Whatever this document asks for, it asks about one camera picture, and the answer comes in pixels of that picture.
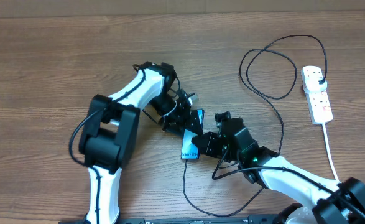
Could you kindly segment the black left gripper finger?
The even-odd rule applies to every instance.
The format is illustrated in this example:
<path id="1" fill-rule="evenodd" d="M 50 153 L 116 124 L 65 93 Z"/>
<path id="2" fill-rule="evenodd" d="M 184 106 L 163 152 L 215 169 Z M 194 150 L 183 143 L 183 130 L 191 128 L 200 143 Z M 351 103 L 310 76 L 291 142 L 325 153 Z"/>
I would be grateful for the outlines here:
<path id="1" fill-rule="evenodd" d="M 162 128 L 165 132 L 174 134 L 178 137 L 183 137 L 184 132 L 185 132 L 185 128 L 183 126 L 180 126 L 176 123 L 167 123 L 163 126 Z"/>
<path id="2" fill-rule="evenodd" d="M 203 134 L 204 115 L 203 109 L 191 110 L 187 119 L 187 129 L 195 134 Z"/>

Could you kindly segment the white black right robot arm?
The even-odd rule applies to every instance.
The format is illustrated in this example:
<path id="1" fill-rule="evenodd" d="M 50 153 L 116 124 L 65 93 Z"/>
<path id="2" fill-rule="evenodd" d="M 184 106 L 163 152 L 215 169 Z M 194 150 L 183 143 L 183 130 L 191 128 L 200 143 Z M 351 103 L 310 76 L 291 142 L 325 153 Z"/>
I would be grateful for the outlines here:
<path id="1" fill-rule="evenodd" d="M 258 145 L 242 118 L 216 114 L 218 132 L 192 138 L 201 154 L 236 161 L 236 173 L 252 184 L 280 192 L 296 201 L 278 223 L 365 223 L 365 184 L 350 177 L 344 182 L 305 171 L 279 153 Z"/>

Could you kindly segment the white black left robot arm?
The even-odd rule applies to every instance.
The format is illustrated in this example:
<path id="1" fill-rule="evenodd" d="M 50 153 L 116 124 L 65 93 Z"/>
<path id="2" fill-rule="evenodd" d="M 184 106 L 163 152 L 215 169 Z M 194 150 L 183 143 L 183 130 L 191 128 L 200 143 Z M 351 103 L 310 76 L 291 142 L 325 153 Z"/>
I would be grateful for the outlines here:
<path id="1" fill-rule="evenodd" d="M 203 133 L 203 109 L 192 108 L 196 94 L 179 89 L 177 97 L 169 91 L 177 78 L 172 65 L 145 62 L 135 64 L 135 78 L 122 90 L 109 96 L 95 95 L 86 118 L 70 137 L 81 133 L 80 163 L 90 175 L 90 208 L 82 223 L 117 223 L 121 172 L 126 168 L 137 141 L 140 114 L 151 105 L 160 115 L 163 131 L 183 137 Z"/>

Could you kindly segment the blue Galaxy smartphone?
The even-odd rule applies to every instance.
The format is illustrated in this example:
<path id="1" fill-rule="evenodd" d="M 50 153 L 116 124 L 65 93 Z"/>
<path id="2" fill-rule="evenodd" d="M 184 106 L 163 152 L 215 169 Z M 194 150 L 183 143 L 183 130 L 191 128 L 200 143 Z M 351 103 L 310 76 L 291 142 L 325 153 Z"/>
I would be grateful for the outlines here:
<path id="1" fill-rule="evenodd" d="M 187 123 L 185 125 L 185 132 L 183 135 L 183 144 L 181 150 L 181 159 L 194 160 L 198 159 L 200 153 L 198 148 L 192 144 L 192 138 L 201 134 L 195 134 L 187 129 Z"/>

